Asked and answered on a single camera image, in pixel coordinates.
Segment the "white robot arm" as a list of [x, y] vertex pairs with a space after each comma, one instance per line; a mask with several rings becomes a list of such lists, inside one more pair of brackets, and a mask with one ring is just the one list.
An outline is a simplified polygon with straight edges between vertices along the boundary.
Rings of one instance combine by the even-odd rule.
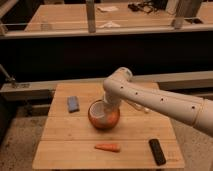
[[105, 99], [113, 104], [117, 99], [159, 112], [213, 137], [213, 101], [159, 89], [145, 88], [131, 82], [132, 72], [118, 68], [103, 82]]

